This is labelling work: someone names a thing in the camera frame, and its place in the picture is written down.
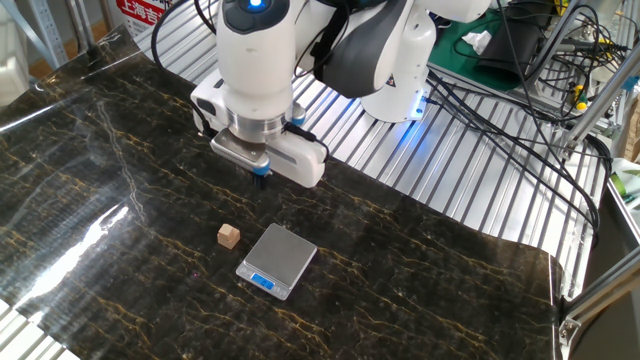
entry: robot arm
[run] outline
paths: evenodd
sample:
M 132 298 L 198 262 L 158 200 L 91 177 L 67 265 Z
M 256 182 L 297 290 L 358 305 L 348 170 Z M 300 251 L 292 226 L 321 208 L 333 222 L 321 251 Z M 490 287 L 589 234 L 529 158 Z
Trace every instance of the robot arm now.
M 214 152 L 258 176 L 273 170 L 315 186 L 327 149 L 303 130 L 283 132 L 286 123 L 304 121 L 304 109 L 293 102 L 296 62 L 341 95 L 363 97 L 371 115 L 401 121 L 422 89 L 435 40 L 426 9 L 470 21 L 490 2 L 451 1 L 454 7 L 442 0 L 373 0 L 367 7 L 364 0 L 348 0 L 347 7 L 342 1 L 220 0 L 219 69 L 191 94 L 219 132 L 211 141 Z M 387 86 L 394 79 L 402 86 Z

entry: wooden cube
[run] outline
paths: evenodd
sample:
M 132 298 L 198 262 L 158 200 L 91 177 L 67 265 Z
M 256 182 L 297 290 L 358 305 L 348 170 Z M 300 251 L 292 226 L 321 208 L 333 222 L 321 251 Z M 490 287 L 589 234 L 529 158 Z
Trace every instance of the wooden cube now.
M 234 246 L 240 240 L 240 230 L 234 228 L 229 224 L 224 224 L 218 230 L 218 244 L 228 248 L 233 249 Z

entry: kitchen scale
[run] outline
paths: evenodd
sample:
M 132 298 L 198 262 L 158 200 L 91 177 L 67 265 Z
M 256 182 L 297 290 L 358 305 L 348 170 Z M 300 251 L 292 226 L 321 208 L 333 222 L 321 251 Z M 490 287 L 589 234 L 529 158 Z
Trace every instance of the kitchen scale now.
M 279 225 L 271 224 L 236 269 L 260 289 L 286 300 L 318 247 Z

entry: marble pattern surface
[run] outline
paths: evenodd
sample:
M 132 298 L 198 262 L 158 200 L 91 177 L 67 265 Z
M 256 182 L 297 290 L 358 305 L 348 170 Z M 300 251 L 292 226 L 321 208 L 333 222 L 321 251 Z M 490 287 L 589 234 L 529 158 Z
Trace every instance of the marble pattern surface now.
M 335 160 L 260 191 L 192 89 L 119 28 L 0 113 L 0 298 L 82 359 L 556 356 L 555 259 Z M 318 246 L 284 302 L 234 272 L 272 223 Z

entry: stainless steel platform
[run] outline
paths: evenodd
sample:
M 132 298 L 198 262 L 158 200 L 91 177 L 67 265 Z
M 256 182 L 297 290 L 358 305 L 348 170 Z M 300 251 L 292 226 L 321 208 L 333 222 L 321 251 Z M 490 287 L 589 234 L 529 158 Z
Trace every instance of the stainless steel platform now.
M 0 301 L 0 359 L 78 360 L 38 328 L 41 317 L 42 314 L 37 313 L 27 319 Z
M 206 14 L 208 1 L 201 4 Z M 215 2 L 212 7 L 215 13 Z M 150 39 L 150 31 L 136 38 L 149 57 Z M 191 4 L 177 9 L 165 23 L 158 50 L 165 67 L 196 84 L 217 67 L 215 36 Z M 319 136 L 334 157 L 471 228 L 545 250 L 564 267 L 563 293 L 571 298 L 582 291 L 593 230 L 484 135 L 437 104 L 428 105 L 422 121 L 389 124 L 366 114 L 359 100 L 345 99 L 311 77 L 296 80 L 293 86 L 297 101 L 307 109 L 304 128 Z M 521 109 L 473 93 L 459 91 L 458 95 L 511 134 L 541 141 Z M 560 136 L 558 129 L 542 126 L 550 140 Z M 586 209 L 568 183 L 521 149 L 502 144 Z M 544 146 L 535 148 L 550 158 Z M 599 203 L 605 183 L 603 161 L 594 157 L 597 153 L 590 146 L 577 151 L 581 153 L 571 157 L 567 168 Z

